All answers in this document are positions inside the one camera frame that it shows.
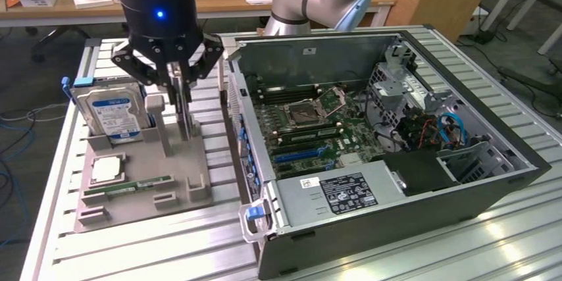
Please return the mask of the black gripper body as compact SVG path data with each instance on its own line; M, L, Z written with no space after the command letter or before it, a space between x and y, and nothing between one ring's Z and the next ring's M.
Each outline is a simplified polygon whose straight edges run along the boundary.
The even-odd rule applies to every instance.
M135 38L132 47L144 56L152 46L142 38L162 44L166 61L188 59L203 42L196 23L195 0L120 0L130 33Z

